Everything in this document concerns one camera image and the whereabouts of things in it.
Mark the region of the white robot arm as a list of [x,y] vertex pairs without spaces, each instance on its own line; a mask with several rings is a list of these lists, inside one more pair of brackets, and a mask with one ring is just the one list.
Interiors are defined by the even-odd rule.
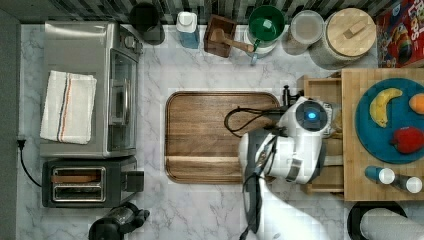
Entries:
[[333,106],[299,98],[276,126],[245,133],[239,143],[242,193],[247,226],[239,240],[329,240],[314,217],[278,198],[268,177],[306,184],[316,178],[326,155],[323,139],[330,134]]

